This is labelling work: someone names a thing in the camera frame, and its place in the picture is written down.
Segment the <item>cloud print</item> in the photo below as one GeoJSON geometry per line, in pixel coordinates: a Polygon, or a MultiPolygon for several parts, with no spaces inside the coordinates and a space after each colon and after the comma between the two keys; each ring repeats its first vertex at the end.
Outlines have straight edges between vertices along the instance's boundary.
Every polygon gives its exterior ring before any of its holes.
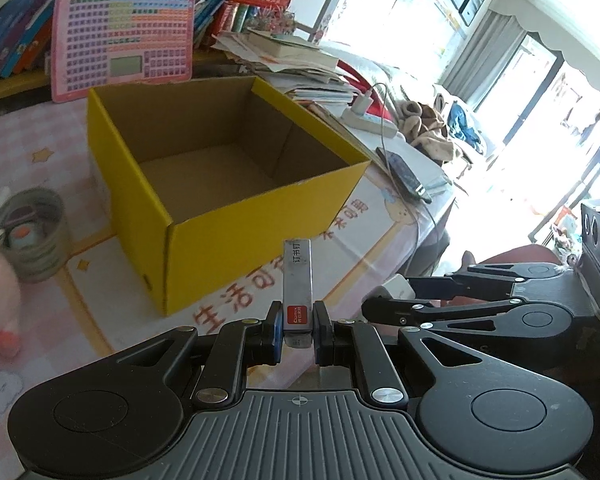
{"type": "Polygon", "coordinates": [[[0,371],[0,413],[7,411],[23,387],[20,376],[4,370],[0,371]]]}

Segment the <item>silver screw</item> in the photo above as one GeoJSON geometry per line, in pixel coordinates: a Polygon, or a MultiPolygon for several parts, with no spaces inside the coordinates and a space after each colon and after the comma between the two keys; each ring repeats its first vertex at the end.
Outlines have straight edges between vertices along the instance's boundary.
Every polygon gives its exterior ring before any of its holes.
{"type": "Polygon", "coordinates": [[[200,390],[196,397],[205,404],[217,404],[229,398],[229,394],[222,388],[204,388],[200,390]]]}
{"type": "Polygon", "coordinates": [[[374,390],[371,396],[378,402],[383,404],[393,404],[404,399],[404,393],[395,388],[378,388],[374,390]]]}

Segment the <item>yellow box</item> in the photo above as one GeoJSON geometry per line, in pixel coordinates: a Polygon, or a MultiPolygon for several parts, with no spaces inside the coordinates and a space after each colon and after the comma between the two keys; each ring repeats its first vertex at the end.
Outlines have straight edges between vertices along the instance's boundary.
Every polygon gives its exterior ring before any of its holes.
{"type": "Polygon", "coordinates": [[[320,234],[368,165],[256,77],[94,88],[87,124],[113,227],[167,315],[320,234]]]}

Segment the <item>curtain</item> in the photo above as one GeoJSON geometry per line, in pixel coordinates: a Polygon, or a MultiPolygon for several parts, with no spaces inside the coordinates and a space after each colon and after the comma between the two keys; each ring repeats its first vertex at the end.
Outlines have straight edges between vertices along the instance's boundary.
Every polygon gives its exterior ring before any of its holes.
{"type": "Polygon", "coordinates": [[[475,109],[525,39],[515,16],[488,10],[442,86],[475,109]]]}

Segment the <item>pink learning board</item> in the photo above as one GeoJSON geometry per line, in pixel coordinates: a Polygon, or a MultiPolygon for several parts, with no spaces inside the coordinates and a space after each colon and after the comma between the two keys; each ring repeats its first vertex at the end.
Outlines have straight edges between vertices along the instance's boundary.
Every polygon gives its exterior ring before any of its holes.
{"type": "Polygon", "coordinates": [[[56,0],[53,100],[104,84],[190,79],[193,7],[194,0],[56,0]]]}

